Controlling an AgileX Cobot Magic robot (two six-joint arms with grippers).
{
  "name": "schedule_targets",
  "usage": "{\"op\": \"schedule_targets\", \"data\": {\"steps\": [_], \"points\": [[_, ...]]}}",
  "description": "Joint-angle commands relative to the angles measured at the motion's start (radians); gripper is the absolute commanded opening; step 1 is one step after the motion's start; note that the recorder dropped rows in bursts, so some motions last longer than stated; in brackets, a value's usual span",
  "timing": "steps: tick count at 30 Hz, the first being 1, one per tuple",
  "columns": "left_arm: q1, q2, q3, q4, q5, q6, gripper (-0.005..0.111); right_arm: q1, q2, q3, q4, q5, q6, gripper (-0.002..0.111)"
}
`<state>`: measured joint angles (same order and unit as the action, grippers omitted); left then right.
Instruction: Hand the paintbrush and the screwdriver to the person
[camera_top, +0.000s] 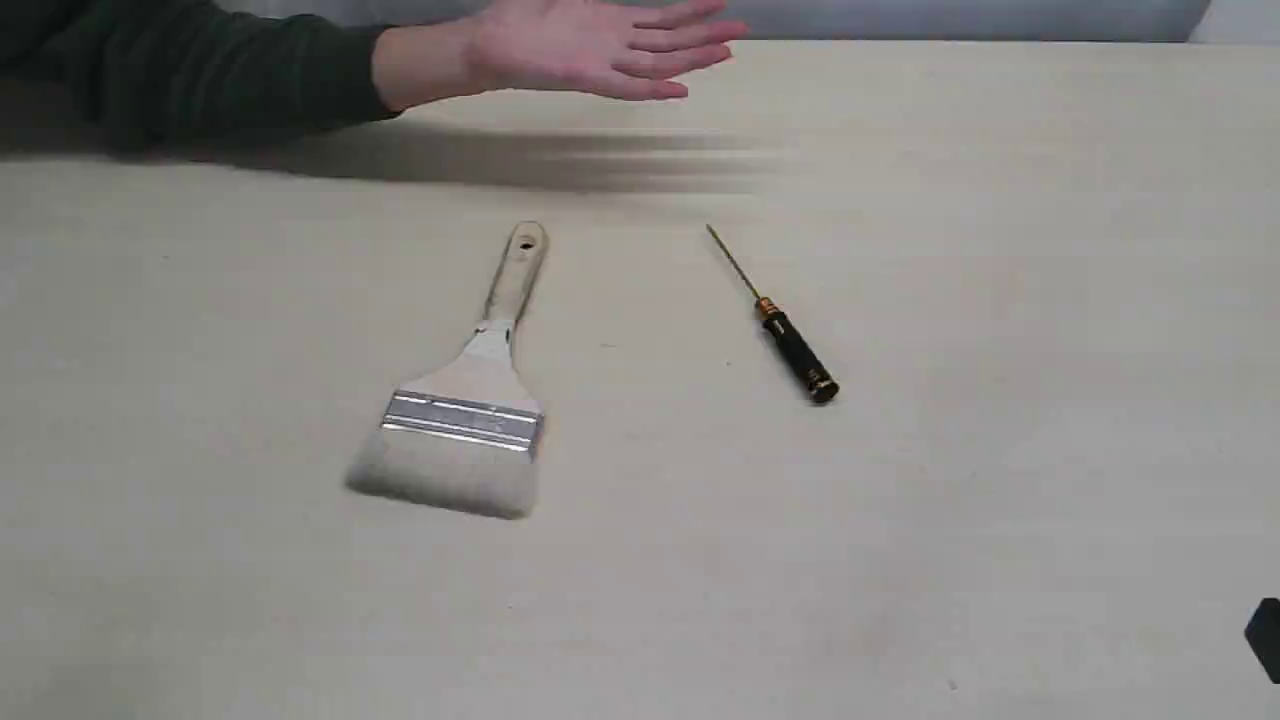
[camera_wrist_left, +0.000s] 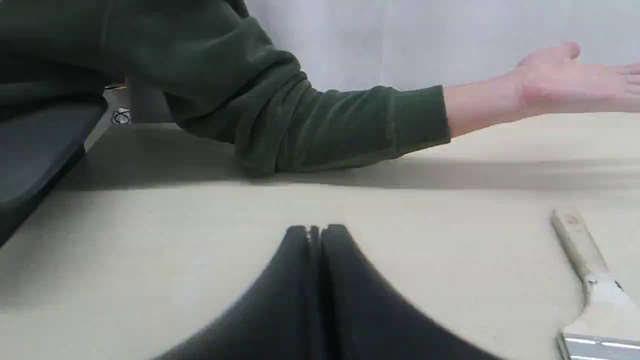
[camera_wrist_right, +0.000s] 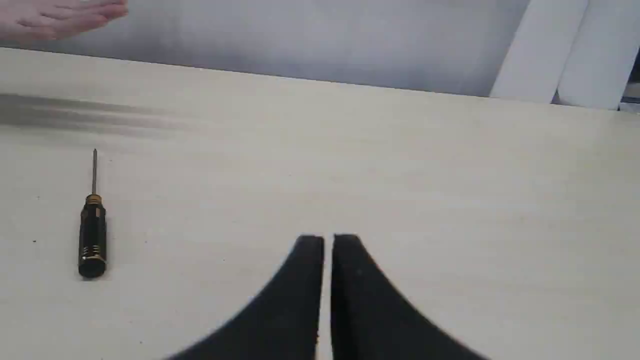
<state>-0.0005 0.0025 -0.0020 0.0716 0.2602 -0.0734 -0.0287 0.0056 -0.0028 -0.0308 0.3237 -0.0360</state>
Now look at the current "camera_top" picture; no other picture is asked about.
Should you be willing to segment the person's bare open hand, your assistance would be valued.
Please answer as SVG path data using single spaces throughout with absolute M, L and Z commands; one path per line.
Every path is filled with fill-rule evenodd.
M 620 101 L 687 97 L 682 77 L 732 56 L 748 36 L 723 1 L 494 1 L 465 22 L 468 65 L 493 88 Z

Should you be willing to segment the forearm in dark green sleeve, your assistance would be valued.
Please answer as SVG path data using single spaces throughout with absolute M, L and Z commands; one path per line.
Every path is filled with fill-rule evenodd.
M 115 149 L 387 120 L 493 88 L 465 29 L 268 18 L 214 1 L 5 1 L 3 73 L 55 85 Z

